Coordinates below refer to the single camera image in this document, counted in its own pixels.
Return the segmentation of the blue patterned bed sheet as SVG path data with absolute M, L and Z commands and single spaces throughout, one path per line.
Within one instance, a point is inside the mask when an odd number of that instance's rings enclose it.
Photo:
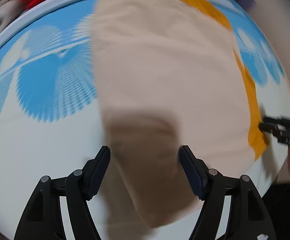
M 290 86 L 274 50 L 233 0 L 208 0 L 230 20 L 264 114 L 290 118 Z M 104 145 L 93 80 L 90 23 L 97 0 L 47 0 L 0 35 L 0 232 L 13 239 L 38 180 L 67 176 Z M 286 148 L 271 147 L 246 172 L 260 195 Z M 199 210 L 150 230 L 112 165 L 88 203 L 102 239 L 188 239 Z

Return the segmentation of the beige and mustard garment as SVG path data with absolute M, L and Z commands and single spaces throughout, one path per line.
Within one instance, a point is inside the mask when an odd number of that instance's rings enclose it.
M 148 226 L 200 208 L 180 146 L 239 177 L 268 146 L 255 83 L 207 0 L 98 0 L 92 63 L 106 142 Z

